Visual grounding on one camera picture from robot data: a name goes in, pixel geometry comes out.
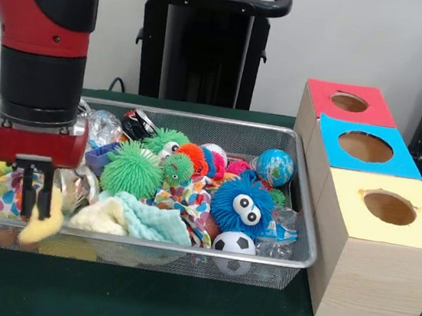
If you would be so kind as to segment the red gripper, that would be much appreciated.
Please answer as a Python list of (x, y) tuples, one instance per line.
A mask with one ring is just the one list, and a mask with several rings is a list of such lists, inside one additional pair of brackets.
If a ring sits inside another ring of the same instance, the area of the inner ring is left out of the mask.
[[(76, 168), (83, 160), (89, 125), (85, 119), (78, 119), (67, 127), (42, 127), (10, 122), (0, 113), (0, 161), (16, 162), (49, 161), (44, 164), (43, 187), (38, 194), (38, 218), (50, 217), (51, 195), (54, 185), (55, 168)], [(36, 191), (33, 186), (34, 167), (23, 164), (23, 188), (21, 216), (30, 219)]]

